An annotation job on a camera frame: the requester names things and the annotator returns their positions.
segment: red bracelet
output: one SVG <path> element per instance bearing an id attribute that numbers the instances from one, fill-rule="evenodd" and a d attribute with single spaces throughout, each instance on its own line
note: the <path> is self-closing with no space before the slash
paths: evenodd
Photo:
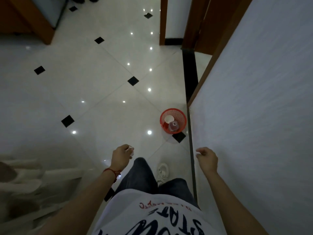
<path id="1" fill-rule="evenodd" d="M 107 168 L 107 169 L 104 169 L 104 171 L 103 172 L 105 172 L 105 171 L 107 171 L 107 170 L 110 170 L 110 171 L 112 171 L 114 174 L 115 174 L 115 180 L 114 180 L 114 182 L 113 183 L 115 183 L 116 182 L 116 180 L 117 180 L 117 177 L 118 177 L 118 175 L 120 175 L 120 173 L 121 173 L 121 171 L 114 171 L 114 170 L 112 170 L 111 168 Z"/>

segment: jeans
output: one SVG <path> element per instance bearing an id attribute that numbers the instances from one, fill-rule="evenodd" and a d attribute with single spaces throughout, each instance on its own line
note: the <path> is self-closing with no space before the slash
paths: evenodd
<path id="1" fill-rule="evenodd" d="M 122 179 L 115 194 L 124 189 L 136 189 L 153 195 L 175 196 L 199 208 L 184 179 L 176 178 L 158 187 L 151 168 L 144 158 L 137 158 L 134 161 L 134 165 Z"/>

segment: person's right hand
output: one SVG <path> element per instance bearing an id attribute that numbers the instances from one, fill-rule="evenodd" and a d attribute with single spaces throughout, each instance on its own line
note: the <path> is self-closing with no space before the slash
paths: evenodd
<path id="1" fill-rule="evenodd" d="M 203 173 L 205 175 L 217 173 L 218 158 L 215 152 L 207 147 L 198 148 L 196 152 L 200 153 L 197 154 L 196 157 L 198 158 L 199 165 Z"/>

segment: white sneaker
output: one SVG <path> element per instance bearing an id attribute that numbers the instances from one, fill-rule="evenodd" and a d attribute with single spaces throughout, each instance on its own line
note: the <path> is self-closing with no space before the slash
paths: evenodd
<path id="1" fill-rule="evenodd" d="M 165 163 L 159 164 L 157 167 L 157 185 L 160 186 L 168 181 L 168 166 Z"/>

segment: shirt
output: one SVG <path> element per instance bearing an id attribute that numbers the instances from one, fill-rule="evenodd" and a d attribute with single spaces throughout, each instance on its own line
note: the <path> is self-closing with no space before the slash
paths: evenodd
<path id="1" fill-rule="evenodd" d="M 107 204 L 92 235 L 218 234 L 205 217 L 177 197 L 125 189 Z"/>

